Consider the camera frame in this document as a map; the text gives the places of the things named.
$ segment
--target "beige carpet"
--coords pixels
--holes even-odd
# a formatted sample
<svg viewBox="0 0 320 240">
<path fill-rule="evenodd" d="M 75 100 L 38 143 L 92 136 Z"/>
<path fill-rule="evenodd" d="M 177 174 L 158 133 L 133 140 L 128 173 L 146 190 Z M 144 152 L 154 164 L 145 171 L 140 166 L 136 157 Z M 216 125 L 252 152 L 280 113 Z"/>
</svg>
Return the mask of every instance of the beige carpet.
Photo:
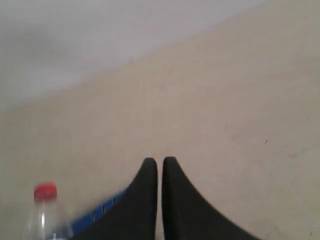
<svg viewBox="0 0 320 240">
<path fill-rule="evenodd" d="M 4 113 L 1 238 L 20 239 L 37 182 L 55 181 L 76 216 L 128 185 L 144 157 L 161 169 L 174 155 L 248 231 L 320 239 L 319 9 L 272 1 Z"/>
</svg>

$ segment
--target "white wall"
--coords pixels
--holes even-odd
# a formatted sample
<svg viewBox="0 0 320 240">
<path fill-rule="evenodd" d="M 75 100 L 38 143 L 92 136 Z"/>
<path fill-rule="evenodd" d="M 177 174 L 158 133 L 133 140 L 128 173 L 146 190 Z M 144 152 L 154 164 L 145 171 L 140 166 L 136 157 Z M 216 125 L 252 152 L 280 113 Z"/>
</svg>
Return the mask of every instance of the white wall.
<svg viewBox="0 0 320 240">
<path fill-rule="evenodd" d="M 0 111 L 264 0 L 0 0 Z"/>
</svg>

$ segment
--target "red bottle cap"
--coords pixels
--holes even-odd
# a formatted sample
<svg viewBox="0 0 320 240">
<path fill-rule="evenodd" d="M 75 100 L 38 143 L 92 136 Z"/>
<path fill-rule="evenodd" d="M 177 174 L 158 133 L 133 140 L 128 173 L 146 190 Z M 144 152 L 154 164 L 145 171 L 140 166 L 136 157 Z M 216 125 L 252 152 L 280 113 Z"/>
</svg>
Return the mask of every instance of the red bottle cap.
<svg viewBox="0 0 320 240">
<path fill-rule="evenodd" d="M 36 203 L 50 202 L 57 199 L 57 187 L 53 182 L 40 183 L 34 188 L 34 201 Z"/>
</svg>

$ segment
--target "plastic bottle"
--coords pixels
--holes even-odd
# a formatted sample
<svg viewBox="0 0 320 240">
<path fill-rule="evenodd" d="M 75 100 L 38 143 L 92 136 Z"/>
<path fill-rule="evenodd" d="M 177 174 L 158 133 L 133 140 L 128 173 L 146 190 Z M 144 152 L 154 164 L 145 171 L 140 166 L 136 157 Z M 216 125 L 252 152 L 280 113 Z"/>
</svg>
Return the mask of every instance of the plastic bottle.
<svg viewBox="0 0 320 240">
<path fill-rule="evenodd" d="M 57 201 L 54 183 L 42 183 L 34 189 L 34 209 L 24 232 L 24 240 L 67 240 L 73 231 L 62 205 Z"/>
</svg>

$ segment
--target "blue object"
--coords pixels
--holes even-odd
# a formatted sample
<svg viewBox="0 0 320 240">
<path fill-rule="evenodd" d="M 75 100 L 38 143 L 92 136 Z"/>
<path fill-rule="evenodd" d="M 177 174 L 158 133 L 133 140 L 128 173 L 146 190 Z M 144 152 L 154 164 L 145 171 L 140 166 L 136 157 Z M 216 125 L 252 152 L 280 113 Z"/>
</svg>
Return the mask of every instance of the blue object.
<svg viewBox="0 0 320 240">
<path fill-rule="evenodd" d="M 76 219 L 71 227 L 73 230 L 73 234 L 77 235 L 82 230 L 89 227 L 91 224 L 93 224 L 96 220 L 101 218 L 109 209 L 111 209 L 117 201 L 122 197 L 122 195 L 125 193 L 125 191 L 122 191 L 109 199 L 108 201 L 100 204 L 97 208 L 94 210 L 84 214 L 82 217 Z"/>
</svg>

